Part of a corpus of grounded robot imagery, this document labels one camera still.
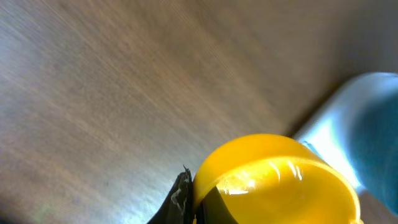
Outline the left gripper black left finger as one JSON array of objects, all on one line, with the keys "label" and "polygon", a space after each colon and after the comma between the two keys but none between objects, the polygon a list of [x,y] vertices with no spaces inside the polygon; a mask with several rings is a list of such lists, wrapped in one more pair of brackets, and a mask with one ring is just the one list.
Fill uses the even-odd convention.
[{"label": "left gripper black left finger", "polygon": [[164,202],[147,224],[192,224],[193,182],[190,169],[184,167]]}]

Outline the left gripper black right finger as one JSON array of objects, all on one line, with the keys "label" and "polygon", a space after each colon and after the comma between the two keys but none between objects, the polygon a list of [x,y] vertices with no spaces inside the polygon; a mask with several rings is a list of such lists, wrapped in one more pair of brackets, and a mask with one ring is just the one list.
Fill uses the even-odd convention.
[{"label": "left gripper black right finger", "polygon": [[238,224],[216,187],[201,201],[196,211],[196,219],[198,224]]}]

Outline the yellow plastic measuring scoop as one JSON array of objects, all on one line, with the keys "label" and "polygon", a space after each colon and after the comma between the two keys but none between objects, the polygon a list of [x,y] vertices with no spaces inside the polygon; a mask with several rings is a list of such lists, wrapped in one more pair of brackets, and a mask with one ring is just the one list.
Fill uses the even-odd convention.
[{"label": "yellow plastic measuring scoop", "polygon": [[354,187],[303,144],[275,134],[225,143],[193,180],[193,210],[216,187],[237,223],[361,223]]}]

